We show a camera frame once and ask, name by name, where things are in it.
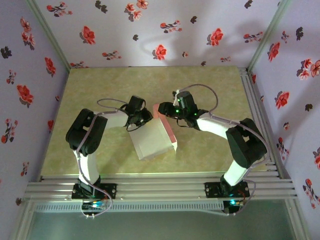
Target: gray wire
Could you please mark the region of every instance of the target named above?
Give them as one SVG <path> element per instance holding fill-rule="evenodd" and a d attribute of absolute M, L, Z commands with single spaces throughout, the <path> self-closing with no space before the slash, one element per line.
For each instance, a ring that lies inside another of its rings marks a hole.
<path fill-rule="evenodd" d="M 114 99 L 114 98 L 101 98 L 101 99 L 99 99 L 98 101 L 96 101 L 96 104 L 98 104 L 98 105 L 101 106 L 101 107 L 108 108 L 108 109 L 119 109 L 118 107 L 105 106 L 105 105 L 103 105 L 103 104 L 100 103 L 101 101 L 106 101 L 106 100 L 117 101 L 117 102 L 120 102 L 120 103 L 123 103 L 123 104 L 128 104 L 128 103 L 125 102 L 125 101 L 118 100 L 118 99 Z"/>
<path fill-rule="evenodd" d="M 110 205 L 109 205 L 108 207 L 106 207 L 106 209 L 103 210 L 102 212 L 99 212 L 99 213 L 97 213 L 97 214 L 94 214 L 94 215 L 90 216 L 90 215 L 88 215 L 88 214 L 86 215 L 83 211 L 81 211 L 82 214 L 83 214 L 84 216 L 86 216 L 87 218 L 94 218 L 94 217 L 97 217 L 97 216 L 105 213 L 106 211 L 108 211 L 108 210 L 112 207 L 112 205 L 113 205 L 113 200 L 112 200 L 112 197 L 111 197 L 105 190 L 102 190 L 101 188 L 93 185 L 93 184 L 87 179 L 87 177 L 85 176 L 84 172 L 82 171 L 81 164 L 80 164 L 80 149 L 81 149 L 81 147 L 83 146 L 83 144 L 85 143 L 85 141 L 87 140 L 87 138 L 88 138 L 88 136 L 89 136 L 89 134 L 90 134 L 90 132 L 91 132 L 94 124 L 95 124 L 95 121 L 96 121 L 97 117 L 100 116 L 100 115 L 102 115 L 102 114 L 110 114 L 110 113 L 116 113 L 116 112 L 117 112 L 117 111 L 104 111 L 104 112 L 99 112 L 99 113 L 97 113 L 97 114 L 93 117 L 92 122 L 91 122 L 91 124 L 90 124 L 90 126 L 89 126 L 89 128 L 88 128 L 88 130 L 87 130 L 87 132 L 86 132 L 86 134 L 84 135 L 81 143 L 79 144 L 78 148 L 75 150 L 75 152 L 76 152 L 76 154 L 77 154 L 76 162 L 77 162 L 77 165 L 78 165 L 78 168 L 79 168 L 79 172 L 80 172 L 80 174 L 82 175 L 83 179 L 86 181 L 86 183 L 87 183 L 89 186 L 91 186 L 92 188 L 96 189 L 97 191 L 105 194 L 105 195 L 110 199 Z"/>
<path fill-rule="evenodd" d="M 189 85 L 189 86 L 186 86 L 185 88 L 183 88 L 183 89 L 181 89 L 181 90 L 179 90 L 179 91 L 180 91 L 180 92 L 183 92 L 183 91 L 185 91 L 186 89 L 191 88 L 191 87 L 194 87 L 194 86 L 202 86 L 202 87 L 205 87 L 205 88 L 211 90 L 211 92 L 213 92 L 213 94 L 214 94 L 214 96 L 215 96 L 215 101 L 216 101 L 216 102 L 215 102 L 214 108 L 212 108 L 212 109 L 209 110 L 209 113 L 211 113 L 212 111 L 214 111 L 214 110 L 218 107 L 219 98 L 218 98 L 218 95 L 217 95 L 217 93 L 215 92 L 215 90 L 213 90 L 211 87 L 209 87 L 209 86 L 207 86 L 207 85 L 204 85 L 204 84 L 201 84 L 201 83 L 195 83 L 195 84 L 191 84 L 191 85 Z"/>

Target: white wall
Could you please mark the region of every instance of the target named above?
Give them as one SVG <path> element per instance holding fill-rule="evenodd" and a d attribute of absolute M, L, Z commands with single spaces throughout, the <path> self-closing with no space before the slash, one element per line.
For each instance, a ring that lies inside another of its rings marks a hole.
<path fill-rule="evenodd" d="M 22 17 L 30 28 L 22 27 Z M 67 72 L 25 1 L 2 2 L 0 22 L 0 49 L 11 51 L 8 58 L 0 54 L 0 239 L 7 240 L 26 186 L 40 172 Z M 33 45 L 25 45 L 23 32 Z"/>
<path fill-rule="evenodd" d="M 318 1 L 292 1 L 253 69 L 274 142 L 278 143 L 315 240 L 320 239 L 320 74 L 311 69 L 318 65 L 320 68 L 319 22 Z M 297 39 L 300 27 L 303 36 Z M 283 31 L 289 35 L 287 43 L 282 39 Z M 270 61 L 270 46 L 277 43 L 278 54 Z M 307 78 L 297 76 L 301 62 L 307 59 L 312 62 L 303 67 Z M 288 95 L 288 99 L 281 97 L 283 106 L 278 100 L 278 109 L 275 98 L 279 92 L 287 92 L 283 96 Z M 289 154 L 282 149 L 279 138 Z"/>
<path fill-rule="evenodd" d="M 137 0 L 101 0 L 100 5 L 107 6 L 105 13 L 95 6 L 96 1 L 80 4 L 77 0 L 67 0 L 67 7 L 60 6 L 59 1 L 36 2 L 69 63 L 83 61 L 83 66 L 88 67 L 127 67 L 200 66 L 206 62 L 207 66 L 247 67 L 259 45 L 257 34 L 266 31 L 279 0 L 253 1 L 248 8 L 247 0 L 150 0 L 146 9 L 139 8 Z M 124 12 L 128 3 L 132 3 L 135 11 L 141 11 L 139 20 L 129 20 L 130 15 Z M 191 23 L 193 16 L 196 22 Z M 173 24 L 176 20 L 180 22 L 174 25 L 176 31 L 164 33 L 161 24 Z M 94 32 L 95 43 L 83 43 L 80 33 L 84 26 Z M 208 36 L 218 28 L 223 33 L 219 45 L 207 45 Z M 138 40 L 133 40 L 134 35 L 138 35 Z M 256 36 L 245 42 L 248 40 L 245 35 Z M 153 59 L 153 50 L 159 45 L 166 49 L 162 60 Z M 121 58 L 106 60 L 102 55 L 114 51 Z"/>

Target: floor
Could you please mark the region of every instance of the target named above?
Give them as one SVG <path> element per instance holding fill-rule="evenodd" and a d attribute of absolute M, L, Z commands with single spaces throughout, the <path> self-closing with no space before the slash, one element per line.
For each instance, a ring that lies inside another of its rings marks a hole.
<path fill-rule="evenodd" d="M 66 133 L 83 108 L 105 111 L 97 105 L 102 98 L 129 101 L 132 95 L 154 104 L 172 102 L 172 91 L 194 83 L 212 87 L 219 106 L 214 114 L 231 120 L 252 118 L 247 97 L 235 66 L 217 67 L 117 67 L 72 69 L 65 87 L 59 112 L 47 149 L 41 174 L 77 174 L 75 156 L 65 140 Z M 199 109 L 209 110 L 215 104 L 214 95 L 203 87 L 189 89 Z M 120 107 L 116 102 L 106 105 Z M 189 173 L 226 171 L 232 155 L 227 140 L 209 132 L 177 126 L 168 119 L 177 138 L 177 151 L 168 151 L 151 160 L 139 160 L 129 134 L 124 127 L 107 129 L 96 153 L 101 174 L 129 173 Z"/>

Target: bracket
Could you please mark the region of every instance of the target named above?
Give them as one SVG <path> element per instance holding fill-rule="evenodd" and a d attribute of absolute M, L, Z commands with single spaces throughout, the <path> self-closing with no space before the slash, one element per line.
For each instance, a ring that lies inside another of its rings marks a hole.
<path fill-rule="evenodd" d="M 115 183 L 100 183 L 99 188 L 105 190 L 112 199 L 116 198 L 117 184 Z M 73 186 L 71 199 L 103 199 L 105 196 L 102 192 L 97 192 L 95 196 L 88 195 L 87 192 L 80 187 L 78 183 Z"/>
<path fill-rule="evenodd" d="M 207 199 L 217 198 L 248 198 L 250 196 L 248 184 L 242 181 L 236 185 L 236 187 L 226 194 L 221 189 L 220 182 L 205 182 L 204 192 Z"/>

